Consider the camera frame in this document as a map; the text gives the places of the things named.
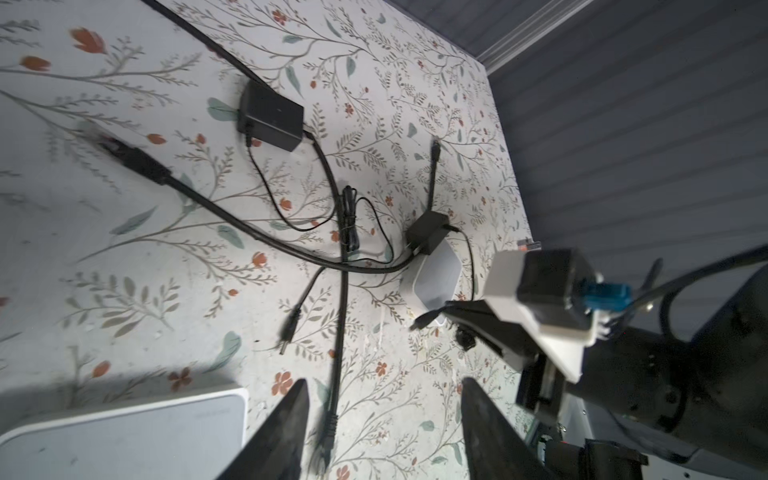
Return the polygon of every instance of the power adapter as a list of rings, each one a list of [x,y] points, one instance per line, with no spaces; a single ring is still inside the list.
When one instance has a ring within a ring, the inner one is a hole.
[[[406,243],[419,253],[431,254],[448,235],[448,215],[427,210],[406,230]]]
[[[287,151],[304,138],[304,107],[249,81],[240,96],[237,131]]]

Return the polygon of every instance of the white router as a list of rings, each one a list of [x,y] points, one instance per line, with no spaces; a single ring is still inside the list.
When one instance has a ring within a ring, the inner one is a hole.
[[[402,275],[400,296],[414,315],[441,308],[453,300],[462,274],[462,261],[447,240],[443,240],[431,255],[419,255]],[[445,323],[445,316],[438,316],[438,325]]]

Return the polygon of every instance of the black power brick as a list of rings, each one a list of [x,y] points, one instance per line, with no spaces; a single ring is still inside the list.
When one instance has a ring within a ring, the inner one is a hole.
[[[287,151],[304,138],[304,107],[249,81],[240,97],[237,131]]]

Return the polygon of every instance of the floral wallpaper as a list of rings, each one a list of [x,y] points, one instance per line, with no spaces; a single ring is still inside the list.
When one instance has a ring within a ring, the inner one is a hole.
[[[378,0],[165,2],[305,108],[337,179],[360,204],[361,256],[391,258],[425,209],[432,136],[435,208],[472,239],[482,291],[495,251],[530,236],[485,70]],[[93,121],[267,233],[335,256],[334,222],[276,220],[235,131],[242,75],[138,0],[0,1],[0,429],[43,412],[237,382],[255,431],[295,379],[310,384],[304,462],[329,392],[339,274],[323,273],[294,342],[276,342],[314,265],[241,235],[169,188],[94,151]],[[253,141],[283,213],[329,213],[312,148]],[[468,267],[466,244],[449,235]],[[459,396],[479,380],[524,435],[518,374],[450,326],[411,333],[399,274],[350,275],[339,433],[328,472],[463,478]],[[459,298],[470,295],[468,268]],[[307,478],[319,476],[305,468]]]

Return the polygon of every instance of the cable connector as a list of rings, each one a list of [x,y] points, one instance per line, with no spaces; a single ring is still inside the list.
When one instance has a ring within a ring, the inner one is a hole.
[[[436,164],[440,161],[440,139],[432,137],[432,149],[429,151],[429,160]]]
[[[341,227],[342,242],[347,252],[355,253],[360,249],[360,238],[356,230],[357,190],[347,185],[341,191],[341,205],[344,224]]]
[[[323,461],[323,471],[328,470],[333,457],[333,445],[336,442],[336,426],[339,424],[339,417],[336,413],[327,412],[325,425],[323,427],[323,437],[320,439],[320,459]]]
[[[148,178],[156,184],[165,185],[167,179],[171,176],[170,170],[152,158],[147,152],[126,144],[93,122],[82,122],[80,130],[86,141],[99,150],[110,154],[125,167],[130,168],[142,177]]]
[[[283,327],[283,331],[280,333],[280,355],[283,355],[288,348],[288,344],[293,341],[293,334],[296,332],[296,325],[299,324],[299,318],[301,317],[301,304],[296,305],[288,315],[288,322]]]
[[[440,139],[432,137],[432,149],[429,152],[429,189],[427,190],[427,212],[432,211],[435,203],[435,179],[437,163],[440,161]]]

